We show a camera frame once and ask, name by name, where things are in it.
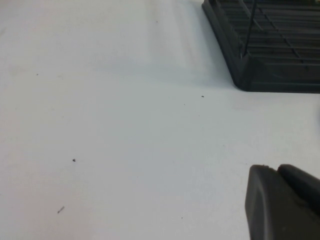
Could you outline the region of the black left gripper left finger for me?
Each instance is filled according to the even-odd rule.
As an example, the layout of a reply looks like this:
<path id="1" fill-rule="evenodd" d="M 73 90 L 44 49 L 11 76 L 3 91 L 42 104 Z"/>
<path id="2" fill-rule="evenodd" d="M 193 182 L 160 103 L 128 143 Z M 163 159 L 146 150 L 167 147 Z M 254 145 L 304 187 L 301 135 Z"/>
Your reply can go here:
<path id="1" fill-rule="evenodd" d="M 249 169 L 245 212 L 252 240 L 318 240 L 320 212 L 314 212 L 278 173 L 266 165 Z"/>

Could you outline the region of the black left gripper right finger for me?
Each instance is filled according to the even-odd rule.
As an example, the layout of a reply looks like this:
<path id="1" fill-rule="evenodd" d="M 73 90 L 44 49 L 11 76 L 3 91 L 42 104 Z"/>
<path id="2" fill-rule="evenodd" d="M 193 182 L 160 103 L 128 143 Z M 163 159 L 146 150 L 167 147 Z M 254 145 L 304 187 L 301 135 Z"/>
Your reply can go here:
<path id="1" fill-rule="evenodd" d="M 320 180 L 313 175 L 290 164 L 282 164 L 277 172 L 292 188 L 292 190 L 305 202 L 315 213 L 320 212 Z"/>

